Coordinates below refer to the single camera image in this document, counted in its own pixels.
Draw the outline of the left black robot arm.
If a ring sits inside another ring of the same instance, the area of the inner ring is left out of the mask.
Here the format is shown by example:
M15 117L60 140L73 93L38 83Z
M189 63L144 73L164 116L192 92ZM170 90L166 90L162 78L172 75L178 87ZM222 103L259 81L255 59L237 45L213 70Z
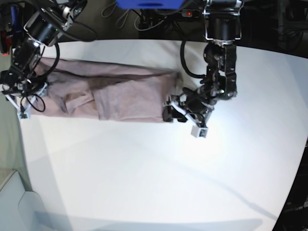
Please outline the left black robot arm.
M185 73L200 80L201 86L192 90L184 87L182 94L170 96L163 109L163 121L179 122L191 120L198 128L206 128L207 120L218 101L228 101L237 95L236 45L240 40L240 11L242 0L206 0L203 17L206 45L203 55L207 64L206 73L194 74L188 69L184 57L187 40L180 46L180 61Z

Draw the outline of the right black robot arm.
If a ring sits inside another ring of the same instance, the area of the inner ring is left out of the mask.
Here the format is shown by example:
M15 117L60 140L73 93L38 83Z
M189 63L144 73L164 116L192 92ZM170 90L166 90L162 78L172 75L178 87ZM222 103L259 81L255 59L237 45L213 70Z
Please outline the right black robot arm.
M51 74L60 60L58 40L66 36L82 41L68 32L73 24L79 24L77 18L87 5L86 0L66 0L59 3L49 0L45 4L33 0L32 5L37 11L24 25L26 33L24 41L15 48L11 66L0 73L0 92L15 108L19 119L30 118L31 111L39 113L34 103L42 100L49 85L48 75ZM52 66L41 75L35 69L40 63L46 47L54 46L56 58Z

